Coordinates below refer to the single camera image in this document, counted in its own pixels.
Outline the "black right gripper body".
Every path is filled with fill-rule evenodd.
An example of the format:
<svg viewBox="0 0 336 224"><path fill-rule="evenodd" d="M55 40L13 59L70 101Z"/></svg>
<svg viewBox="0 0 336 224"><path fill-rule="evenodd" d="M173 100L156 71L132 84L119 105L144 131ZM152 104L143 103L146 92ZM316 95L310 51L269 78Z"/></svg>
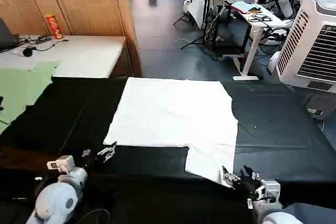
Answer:
<svg viewBox="0 0 336 224"><path fill-rule="evenodd" d="M240 177L240 179L233 182L233 189L243 199L258 199L259 193L256 190L261 186L260 180L252 179L249 176Z"/></svg>

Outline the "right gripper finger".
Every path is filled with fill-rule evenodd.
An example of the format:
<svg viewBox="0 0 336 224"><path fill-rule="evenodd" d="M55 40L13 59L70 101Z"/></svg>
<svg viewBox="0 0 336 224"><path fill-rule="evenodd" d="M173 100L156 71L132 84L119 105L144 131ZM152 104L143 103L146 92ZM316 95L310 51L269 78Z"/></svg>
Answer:
<svg viewBox="0 0 336 224"><path fill-rule="evenodd" d="M259 173L254 171L251 167L244 165L243 168L246 172L244 176L245 179L260 180Z"/></svg>
<svg viewBox="0 0 336 224"><path fill-rule="evenodd" d="M235 185L240 182L240 177L230 173L225 166L222 166L222 185L229 188L235 188Z"/></svg>

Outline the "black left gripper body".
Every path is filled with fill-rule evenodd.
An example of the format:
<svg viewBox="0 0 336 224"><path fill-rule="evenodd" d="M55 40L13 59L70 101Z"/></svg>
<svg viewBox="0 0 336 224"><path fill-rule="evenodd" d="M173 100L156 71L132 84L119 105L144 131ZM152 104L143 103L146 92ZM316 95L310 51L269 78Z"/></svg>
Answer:
<svg viewBox="0 0 336 224"><path fill-rule="evenodd" d="M84 170L87 174L97 174L103 170L105 157L101 155L89 155L84 157Z"/></svg>

